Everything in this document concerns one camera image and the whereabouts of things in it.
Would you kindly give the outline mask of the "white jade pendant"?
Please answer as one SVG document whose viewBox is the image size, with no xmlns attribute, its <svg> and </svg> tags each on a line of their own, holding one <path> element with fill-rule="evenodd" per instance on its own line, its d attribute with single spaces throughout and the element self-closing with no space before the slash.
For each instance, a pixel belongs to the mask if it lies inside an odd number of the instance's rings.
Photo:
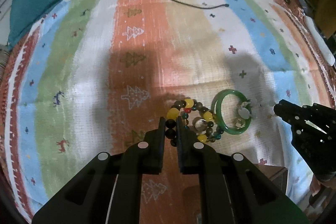
<svg viewBox="0 0 336 224">
<path fill-rule="evenodd" d="M 238 115 L 242 119 L 249 119 L 251 118 L 252 114 L 251 111 L 248 109 L 250 107 L 250 102 L 242 102 L 238 108 Z"/>
</svg>

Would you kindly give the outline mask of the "striped colourful bed cloth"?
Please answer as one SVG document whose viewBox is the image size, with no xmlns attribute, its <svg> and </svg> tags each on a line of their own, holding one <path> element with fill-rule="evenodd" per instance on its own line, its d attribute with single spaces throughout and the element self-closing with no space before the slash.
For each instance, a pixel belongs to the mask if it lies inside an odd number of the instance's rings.
<svg viewBox="0 0 336 224">
<path fill-rule="evenodd" d="M 142 141 L 177 100 L 209 107 L 242 92 L 252 121 L 213 148 L 288 170 L 307 207 L 312 171 L 273 112 L 285 99 L 333 106 L 303 20 L 271 0 L 62 0 L 14 47 L 1 84 L 1 164 L 19 215 L 37 211 L 99 152 Z"/>
</svg>

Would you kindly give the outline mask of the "green jade bangle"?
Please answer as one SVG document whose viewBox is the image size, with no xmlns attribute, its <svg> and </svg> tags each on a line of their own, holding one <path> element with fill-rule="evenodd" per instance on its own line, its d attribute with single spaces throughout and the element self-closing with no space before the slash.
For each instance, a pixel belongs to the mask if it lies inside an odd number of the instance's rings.
<svg viewBox="0 0 336 224">
<path fill-rule="evenodd" d="M 224 106 L 224 103 L 230 97 L 235 97 L 238 104 L 234 107 L 233 103 L 229 102 L 228 110 L 226 110 L 227 107 Z M 238 90 L 224 89 L 218 92 L 211 103 L 211 111 L 214 114 L 214 120 L 217 124 L 215 133 L 217 138 L 224 133 L 228 133 L 229 135 L 241 135 L 249 129 L 252 117 L 242 119 L 238 115 L 239 106 L 242 102 L 247 101 L 251 103 L 251 100 Z M 248 109 L 252 114 L 251 104 Z"/>
</svg>

